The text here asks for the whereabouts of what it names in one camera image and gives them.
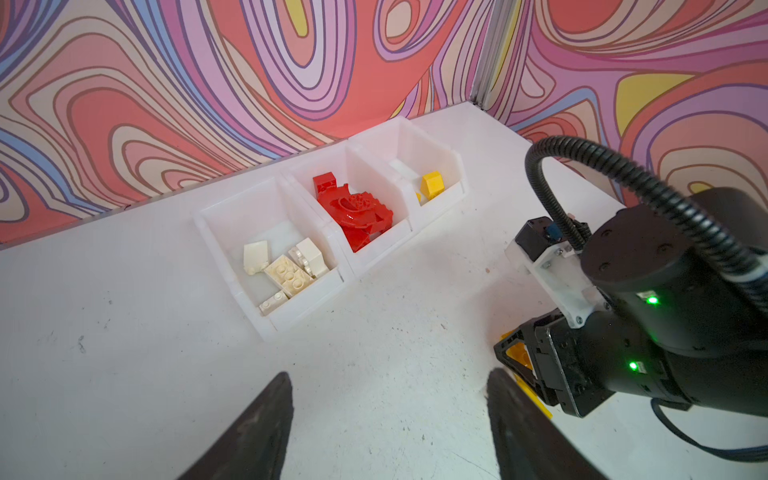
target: white storage bin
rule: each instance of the white storage bin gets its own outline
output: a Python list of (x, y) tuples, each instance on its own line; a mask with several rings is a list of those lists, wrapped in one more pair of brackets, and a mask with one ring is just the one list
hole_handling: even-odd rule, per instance
[[(401, 190), (409, 190), (406, 206), (416, 231), (436, 220), (469, 191), (459, 154), (433, 140), (405, 118), (395, 117), (351, 137), (349, 141), (371, 152), (372, 157), (399, 173), (399, 182), (403, 184)], [(420, 205), (415, 192), (421, 187), (422, 177), (433, 171), (442, 175), (445, 191)]]
[[(369, 192), (393, 213), (392, 228), (357, 252), (352, 252), (341, 226), (317, 202), (313, 178), (328, 172), (336, 177), (339, 187), (349, 184), (350, 193)], [(283, 165), (283, 175), (310, 208), (328, 223), (333, 235), (329, 241), (336, 240), (356, 276), (362, 276), (413, 235), (405, 196), (415, 194), (403, 188), (399, 182), (401, 177), (389, 165), (372, 160), (370, 154), (347, 141), (292, 159)]]
[[(319, 218), (286, 180), (265, 176), (248, 190), (194, 215), (206, 245), (235, 300), (261, 337), (272, 339), (338, 293), (353, 278), (339, 246), (331, 241), (326, 219)], [(309, 237), (323, 253), (330, 272), (315, 280), (267, 316), (258, 306), (279, 289), (265, 273), (249, 276), (243, 269), (243, 245), (269, 242), (270, 261)]]

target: red lego brick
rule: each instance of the red lego brick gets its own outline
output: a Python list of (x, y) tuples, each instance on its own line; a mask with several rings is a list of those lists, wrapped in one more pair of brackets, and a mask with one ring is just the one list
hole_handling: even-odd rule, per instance
[(327, 174), (318, 175), (317, 177), (314, 177), (312, 181), (315, 183), (316, 197), (319, 197), (322, 192), (328, 190), (329, 188), (336, 188), (336, 177), (334, 177), (330, 172)]
[(392, 211), (368, 192), (350, 194), (349, 185), (336, 186), (333, 174), (314, 177), (317, 201), (342, 227), (352, 252), (371, 242), (372, 235), (392, 227)]

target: white table surface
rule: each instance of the white table surface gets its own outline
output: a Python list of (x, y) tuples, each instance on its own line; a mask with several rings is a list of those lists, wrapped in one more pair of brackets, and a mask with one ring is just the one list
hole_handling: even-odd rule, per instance
[[(0, 478), (176, 478), (281, 370), (296, 408), (283, 478), (498, 478), (492, 345), (553, 308), (504, 248), (545, 211), (523, 138), (471, 104), (415, 122), (461, 153), (471, 193), (274, 343), (190, 215), (258, 170), (0, 252)], [(554, 161), (545, 172), (593, 229), (621, 208)], [(705, 445), (768, 443), (768, 419), (670, 417)], [(768, 477), (684, 444), (640, 397), (554, 422), (611, 478)]]

